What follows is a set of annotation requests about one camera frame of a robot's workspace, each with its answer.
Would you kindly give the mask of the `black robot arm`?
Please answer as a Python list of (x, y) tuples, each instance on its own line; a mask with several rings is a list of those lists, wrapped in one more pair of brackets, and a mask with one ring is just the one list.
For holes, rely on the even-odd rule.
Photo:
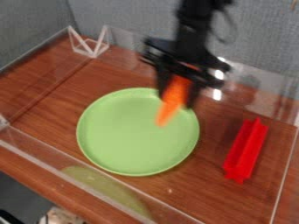
[(205, 88), (222, 88), (225, 81), (210, 74), (210, 70), (223, 73), (231, 71), (231, 66), (209, 50), (209, 36), (213, 33), (213, 17), (222, 12), (233, 27), (226, 7), (233, 0), (182, 0), (176, 11), (175, 39), (147, 37), (144, 39), (143, 60), (156, 71), (156, 86), (159, 97), (163, 97), (175, 76), (187, 80), (187, 95), (183, 106), (193, 108)]

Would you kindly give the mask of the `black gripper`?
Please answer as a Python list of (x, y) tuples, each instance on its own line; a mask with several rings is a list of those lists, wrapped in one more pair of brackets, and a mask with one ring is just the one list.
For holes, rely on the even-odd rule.
[(164, 96), (172, 74), (179, 74), (193, 84), (189, 86), (186, 108), (191, 109), (201, 91), (206, 88), (222, 88), (225, 80), (218, 79), (210, 70), (229, 72), (231, 66), (221, 61), (207, 49), (209, 28), (195, 29), (179, 24), (175, 40), (147, 37), (144, 39), (143, 60), (156, 70), (156, 88), (159, 98)]

